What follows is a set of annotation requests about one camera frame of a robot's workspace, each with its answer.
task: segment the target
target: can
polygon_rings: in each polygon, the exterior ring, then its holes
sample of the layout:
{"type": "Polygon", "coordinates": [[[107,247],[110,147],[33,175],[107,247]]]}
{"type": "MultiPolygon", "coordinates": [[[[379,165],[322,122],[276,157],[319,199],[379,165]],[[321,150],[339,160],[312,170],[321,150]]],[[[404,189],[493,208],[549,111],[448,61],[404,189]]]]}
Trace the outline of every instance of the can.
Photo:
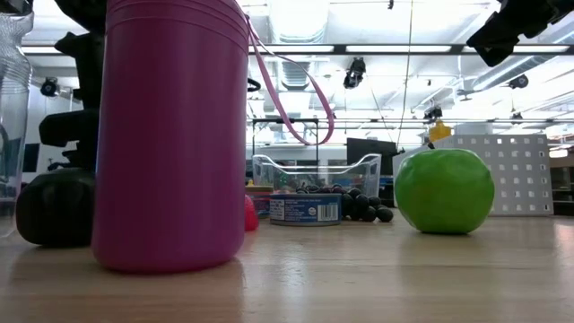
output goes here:
{"type": "Polygon", "coordinates": [[[340,194],[274,194],[269,212],[276,225],[329,226],[343,219],[340,194]]]}
{"type": "Polygon", "coordinates": [[[246,194],[251,197],[255,212],[259,219],[266,219],[269,217],[269,201],[274,192],[273,187],[264,186],[246,186],[246,194]]]}

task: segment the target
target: table surface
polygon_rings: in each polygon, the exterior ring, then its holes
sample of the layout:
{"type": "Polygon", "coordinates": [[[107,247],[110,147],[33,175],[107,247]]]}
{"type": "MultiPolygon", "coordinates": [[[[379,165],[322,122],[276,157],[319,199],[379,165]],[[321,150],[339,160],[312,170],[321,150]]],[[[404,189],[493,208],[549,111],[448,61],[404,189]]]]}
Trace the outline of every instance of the table surface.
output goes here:
{"type": "Polygon", "coordinates": [[[574,219],[491,218],[470,236],[262,223],[198,273],[120,275],[88,249],[0,240],[0,321],[574,322],[574,219]]]}

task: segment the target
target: pink strap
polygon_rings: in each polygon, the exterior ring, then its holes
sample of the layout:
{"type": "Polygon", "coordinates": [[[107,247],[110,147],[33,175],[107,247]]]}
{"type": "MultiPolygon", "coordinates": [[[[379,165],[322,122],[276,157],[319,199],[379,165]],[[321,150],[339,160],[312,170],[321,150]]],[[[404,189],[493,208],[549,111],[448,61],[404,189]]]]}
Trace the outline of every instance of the pink strap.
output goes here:
{"type": "Polygon", "coordinates": [[[271,100],[275,104],[275,107],[277,107],[277,110],[279,110],[279,114],[281,115],[283,122],[285,123],[285,125],[289,129],[289,132],[291,132],[295,136],[295,138],[297,138],[300,142],[307,144],[307,145],[314,145],[314,144],[308,142],[307,140],[303,139],[303,137],[301,137],[297,133],[297,131],[295,131],[295,129],[293,128],[293,124],[289,120],[289,116],[287,116],[287,113],[285,112],[285,109],[283,108],[283,105],[281,104],[281,101],[279,100],[279,95],[277,95],[277,91],[275,90],[275,87],[274,87],[273,83],[271,82],[271,77],[269,76],[269,72],[267,72],[267,68],[265,67],[265,62],[263,61],[263,58],[261,57],[261,53],[259,53],[259,49],[257,48],[257,45],[260,45],[267,53],[297,65],[309,77],[311,83],[313,84],[313,87],[315,88],[315,91],[317,92],[317,96],[319,97],[319,100],[321,101],[321,104],[323,105],[323,109],[325,109],[326,118],[327,118],[328,124],[329,124],[329,130],[327,131],[326,137],[319,144],[327,143],[329,141],[329,139],[331,139],[331,135],[333,135],[333,131],[335,131],[335,118],[333,116],[333,111],[331,110],[331,107],[329,107],[329,100],[326,98],[323,91],[321,91],[319,84],[317,84],[317,82],[315,81],[313,76],[311,76],[311,74],[309,74],[309,72],[307,72],[305,70],[305,68],[303,68],[303,66],[299,65],[299,63],[297,63],[297,62],[295,62],[292,59],[289,59],[287,57],[276,55],[275,53],[273,53],[272,51],[267,49],[265,47],[265,45],[261,42],[261,39],[259,38],[259,36],[257,36],[257,33],[256,33],[255,29],[253,28],[253,25],[251,24],[251,20],[249,19],[249,16],[248,15],[245,15],[245,16],[248,20],[249,38],[251,40],[251,44],[253,45],[253,49],[255,50],[255,55],[257,57],[257,62],[259,63],[259,69],[261,70],[261,75],[263,76],[265,86],[267,87],[267,90],[269,91],[269,95],[271,96],[271,100]]]}

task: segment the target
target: water bottle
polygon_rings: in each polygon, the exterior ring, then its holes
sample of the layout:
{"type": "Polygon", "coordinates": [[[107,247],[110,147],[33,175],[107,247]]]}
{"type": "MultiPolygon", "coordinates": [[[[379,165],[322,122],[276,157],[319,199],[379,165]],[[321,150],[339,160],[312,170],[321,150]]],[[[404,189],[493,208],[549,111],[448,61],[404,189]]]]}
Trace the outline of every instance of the water bottle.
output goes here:
{"type": "Polygon", "coordinates": [[[32,22],[33,13],[0,13],[0,237],[14,230],[22,182],[31,65],[21,46],[32,22]]]}
{"type": "Polygon", "coordinates": [[[233,258],[244,236],[248,26],[234,0],[108,0],[94,256],[128,273],[233,258]]]}

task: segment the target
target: pegboard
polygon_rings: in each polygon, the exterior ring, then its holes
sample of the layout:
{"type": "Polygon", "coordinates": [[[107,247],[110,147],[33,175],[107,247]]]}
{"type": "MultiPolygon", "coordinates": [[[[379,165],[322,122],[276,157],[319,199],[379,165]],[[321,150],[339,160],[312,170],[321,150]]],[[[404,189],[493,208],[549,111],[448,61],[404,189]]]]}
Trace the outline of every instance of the pegboard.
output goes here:
{"type": "MultiPolygon", "coordinates": [[[[483,159],[496,187],[491,215],[553,214],[545,135],[452,135],[434,145],[468,149],[483,159]]],[[[424,146],[395,156],[394,177],[404,158],[428,149],[424,146]]]]}

